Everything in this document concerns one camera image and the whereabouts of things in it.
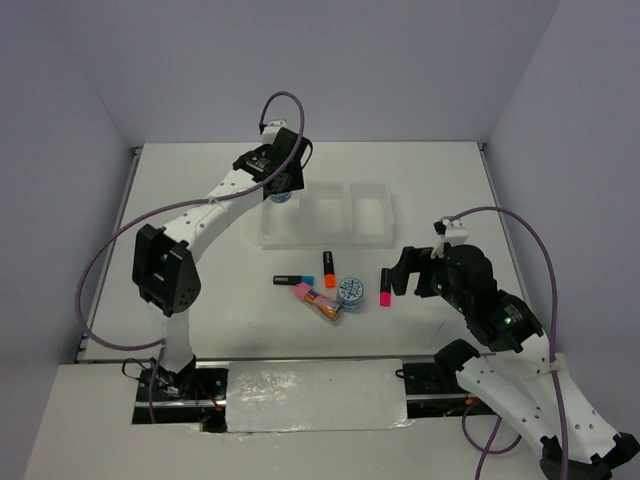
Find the blue cleaning gel jar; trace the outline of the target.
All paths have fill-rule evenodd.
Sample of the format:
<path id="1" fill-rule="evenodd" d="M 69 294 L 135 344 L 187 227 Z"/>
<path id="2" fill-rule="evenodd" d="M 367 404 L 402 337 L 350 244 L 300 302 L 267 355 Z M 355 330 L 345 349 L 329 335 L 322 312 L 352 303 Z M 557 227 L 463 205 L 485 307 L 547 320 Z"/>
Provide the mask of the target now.
<path id="1" fill-rule="evenodd" d="M 288 192 L 282 192 L 282 193 L 278 193 L 278 194 L 272 194 L 270 196 L 270 200 L 273 203 L 276 204 L 283 204 L 285 202 L 287 202 L 292 196 L 292 192 L 288 191 Z"/>
<path id="2" fill-rule="evenodd" d="M 357 278 L 343 278 L 337 285 L 337 301 L 345 312 L 357 311 L 363 303 L 364 284 Z"/>

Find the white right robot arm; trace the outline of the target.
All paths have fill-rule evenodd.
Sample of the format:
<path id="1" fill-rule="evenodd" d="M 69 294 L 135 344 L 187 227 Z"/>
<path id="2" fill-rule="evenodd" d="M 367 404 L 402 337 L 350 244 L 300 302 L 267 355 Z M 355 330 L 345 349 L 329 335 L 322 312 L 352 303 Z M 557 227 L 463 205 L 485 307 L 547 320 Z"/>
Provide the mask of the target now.
<path id="1" fill-rule="evenodd" d="M 439 297 L 463 315 L 473 337 L 488 348 L 491 365 L 458 339 L 434 356 L 436 383 L 463 389 L 501 416 L 539 456 L 548 479 L 609 479 L 639 452 L 638 440 L 606 422 L 572 380 L 562 357 L 528 305 L 499 288 L 490 260 L 472 245 L 408 246 L 389 271 L 395 295 L 412 274 L 420 298 Z"/>

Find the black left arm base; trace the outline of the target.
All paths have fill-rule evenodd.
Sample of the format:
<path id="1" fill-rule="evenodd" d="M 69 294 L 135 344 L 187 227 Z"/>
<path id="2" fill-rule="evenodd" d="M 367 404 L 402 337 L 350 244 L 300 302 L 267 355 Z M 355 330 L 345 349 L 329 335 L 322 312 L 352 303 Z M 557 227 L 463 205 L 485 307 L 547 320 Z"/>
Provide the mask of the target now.
<path id="1" fill-rule="evenodd" d="M 193 424 L 203 432 L 227 431 L 227 368 L 192 363 L 185 374 L 174 377 L 154 360 L 128 358 L 121 373 L 136 382 L 134 425 Z"/>

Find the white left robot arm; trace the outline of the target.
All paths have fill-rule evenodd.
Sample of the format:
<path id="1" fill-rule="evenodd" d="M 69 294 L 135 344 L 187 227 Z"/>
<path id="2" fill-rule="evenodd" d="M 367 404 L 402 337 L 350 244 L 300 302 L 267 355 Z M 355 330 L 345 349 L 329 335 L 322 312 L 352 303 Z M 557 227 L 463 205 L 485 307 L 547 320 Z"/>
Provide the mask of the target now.
<path id="1" fill-rule="evenodd" d="M 164 340 L 154 380 L 175 399 L 196 385 L 196 356 L 189 333 L 189 311 L 202 284 L 197 263 L 207 248 L 238 218 L 273 195 L 304 188 L 303 169 L 313 143 L 280 121 L 267 125 L 262 144 L 242 154 L 202 205 L 156 228 L 136 234 L 132 279 L 149 305 Z"/>

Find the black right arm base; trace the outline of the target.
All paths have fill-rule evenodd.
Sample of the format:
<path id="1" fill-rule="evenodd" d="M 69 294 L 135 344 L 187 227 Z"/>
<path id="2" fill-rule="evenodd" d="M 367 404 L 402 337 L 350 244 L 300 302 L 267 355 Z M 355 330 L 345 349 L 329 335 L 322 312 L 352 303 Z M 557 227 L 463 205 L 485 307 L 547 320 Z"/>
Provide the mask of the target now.
<path id="1" fill-rule="evenodd" d="M 461 417 L 478 402 L 434 362 L 403 363 L 395 376 L 404 382 L 409 419 Z"/>

